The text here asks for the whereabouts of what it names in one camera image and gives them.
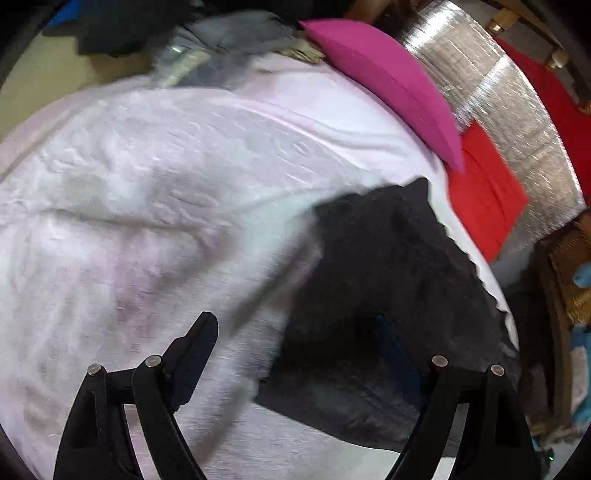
clothing pile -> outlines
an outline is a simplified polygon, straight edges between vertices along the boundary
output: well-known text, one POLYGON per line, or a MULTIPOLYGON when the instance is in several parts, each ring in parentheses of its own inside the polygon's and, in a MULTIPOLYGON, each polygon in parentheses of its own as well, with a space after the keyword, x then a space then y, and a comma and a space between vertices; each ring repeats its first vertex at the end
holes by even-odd
POLYGON ((419 370, 440 354, 517 382, 511 314, 434 153, 461 155, 443 104, 415 121, 279 54, 233 92, 152 86, 71 95, 0 145, 0 423, 40 479, 86 367, 138 365, 204 310, 219 340, 176 419, 210 478, 385 477, 396 454, 367 447, 400 451, 421 405, 378 317, 419 370))

metal screw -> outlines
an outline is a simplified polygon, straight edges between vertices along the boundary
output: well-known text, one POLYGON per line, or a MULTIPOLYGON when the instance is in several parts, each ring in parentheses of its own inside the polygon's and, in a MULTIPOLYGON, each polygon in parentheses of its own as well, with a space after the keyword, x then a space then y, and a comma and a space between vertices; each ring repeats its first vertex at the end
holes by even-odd
POLYGON ((431 358, 431 362, 433 362, 433 365, 436 367, 446 367, 449 363, 447 358, 445 358, 443 355, 435 355, 433 358, 431 358))
POLYGON ((86 369, 86 373, 89 374, 91 377, 96 375, 98 372, 100 372, 99 364, 90 364, 86 369))
POLYGON ((505 369, 500 365, 491 365, 491 372, 493 372, 497 377, 502 377, 505 375, 505 369))
POLYGON ((162 357, 159 355, 150 355, 147 359, 146 359, 146 366, 153 368, 153 367, 157 367, 160 362, 162 361, 162 357))

silver foil sheet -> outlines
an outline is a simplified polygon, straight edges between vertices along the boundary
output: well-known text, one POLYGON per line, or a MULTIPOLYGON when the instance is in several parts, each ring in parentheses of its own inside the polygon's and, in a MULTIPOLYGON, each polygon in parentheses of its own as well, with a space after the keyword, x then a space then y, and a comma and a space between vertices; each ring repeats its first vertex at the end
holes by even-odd
POLYGON ((525 189, 529 204, 500 258, 531 246, 583 210, 579 181, 540 98, 470 15, 449 1, 434 2, 398 41, 433 78, 460 131, 477 120, 525 189))

pink pillow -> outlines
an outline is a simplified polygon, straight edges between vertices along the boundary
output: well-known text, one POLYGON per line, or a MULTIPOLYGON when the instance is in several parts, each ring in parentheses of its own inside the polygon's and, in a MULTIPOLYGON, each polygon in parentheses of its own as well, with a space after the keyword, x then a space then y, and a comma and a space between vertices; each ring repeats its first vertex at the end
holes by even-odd
POLYGON ((452 111, 401 44, 354 20, 334 18, 301 24, 332 65, 376 94, 443 161, 463 171, 462 143, 452 111))

red fabric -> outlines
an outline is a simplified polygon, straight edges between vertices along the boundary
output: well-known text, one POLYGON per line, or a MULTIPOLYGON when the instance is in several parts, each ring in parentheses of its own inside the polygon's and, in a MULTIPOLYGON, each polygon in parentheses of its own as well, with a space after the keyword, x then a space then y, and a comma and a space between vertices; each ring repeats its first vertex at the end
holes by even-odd
POLYGON ((579 112, 560 81, 546 67, 502 40, 497 39, 497 42, 525 74, 548 110, 589 205, 591 201, 591 118, 579 112))
POLYGON ((478 123, 462 136, 462 151, 463 174, 446 166, 450 200, 472 240, 491 262, 528 200, 521 183, 478 123))

